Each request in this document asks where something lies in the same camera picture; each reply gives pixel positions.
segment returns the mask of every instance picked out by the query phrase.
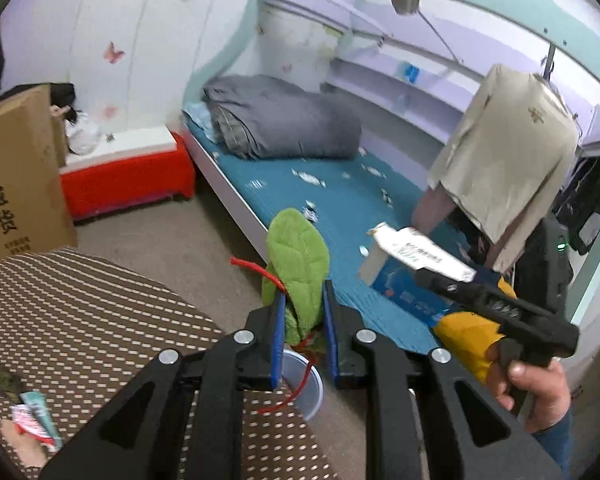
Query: brown polka dot tablecloth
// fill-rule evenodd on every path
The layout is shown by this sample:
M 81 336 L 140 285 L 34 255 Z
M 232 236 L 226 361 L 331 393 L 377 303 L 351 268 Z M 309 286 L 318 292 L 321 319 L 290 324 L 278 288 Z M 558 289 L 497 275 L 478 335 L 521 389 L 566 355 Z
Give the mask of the brown polka dot tablecloth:
M 63 248 L 0 263 L 0 362 L 27 390 L 46 395 L 65 441 L 160 350 L 189 354 L 222 336 L 213 320 L 162 284 L 102 258 Z M 245 393 L 243 480 L 337 477 L 293 406 L 258 414 L 288 394 L 286 386 Z M 0 397 L 4 418 L 11 406 Z M 0 442 L 29 479 L 37 478 L 39 469 L 25 468 L 1 432 Z

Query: yellow object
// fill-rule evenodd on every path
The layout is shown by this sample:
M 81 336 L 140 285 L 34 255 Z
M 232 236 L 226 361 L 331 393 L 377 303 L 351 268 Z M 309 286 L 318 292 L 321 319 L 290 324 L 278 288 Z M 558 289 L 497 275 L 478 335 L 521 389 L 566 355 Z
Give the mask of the yellow object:
M 513 288 L 502 278 L 498 282 L 498 288 L 512 298 L 516 297 Z M 443 317 L 434 327 L 433 332 L 445 347 L 484 384 L 491 364 L 484 358 L 484 353 L 491 344 L 502 338 L 502 334 L 498 334 L 499 327 L 499 324 L 472 312 L 455 312 Z

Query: blue package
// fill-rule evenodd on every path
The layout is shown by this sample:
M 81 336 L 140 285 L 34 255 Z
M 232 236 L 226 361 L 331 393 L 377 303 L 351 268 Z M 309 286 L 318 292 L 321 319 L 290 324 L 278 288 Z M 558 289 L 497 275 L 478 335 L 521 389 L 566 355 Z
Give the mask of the blue package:
M 404 63 L 401 67 L 402 77 L 407 79 L 412 85 L 418 80 L 420 69 L 411 63 Z
M 457 310 L 437 294 L 417 286 L 409 269 L 390 256 L 371 287 L 430 327 Z

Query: blue gripper pad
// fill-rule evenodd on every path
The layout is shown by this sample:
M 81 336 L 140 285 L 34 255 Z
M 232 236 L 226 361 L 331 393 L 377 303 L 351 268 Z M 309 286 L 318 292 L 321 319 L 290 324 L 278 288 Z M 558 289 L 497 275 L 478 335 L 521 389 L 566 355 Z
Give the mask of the blue gripper pad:
M 334 384 L 338 383 L 340 371 L 338 370 L 338 344 L 336 341 L 331 305 L 327 295 L 327 288 L 322 284 L 322 316 L 324 319 L 324 335 L 327 345 L 327 365 Z
M 282 357 L 285 349 L 285 308 L 286 295 L 278 294 L 276 317 L 274 320 L 274 333 L 271 338 L 271 389 L 278 387 L 282 377 Z

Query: beige sweater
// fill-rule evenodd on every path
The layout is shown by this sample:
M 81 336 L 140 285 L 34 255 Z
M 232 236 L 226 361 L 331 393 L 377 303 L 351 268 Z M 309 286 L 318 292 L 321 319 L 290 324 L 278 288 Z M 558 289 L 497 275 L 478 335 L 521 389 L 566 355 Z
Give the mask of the beige sweater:
M 537 74 L 494 65 L 429 172 L 493 243 L 520 213 L 494 270 L 515 262 L 562 185 L 578 130 Z

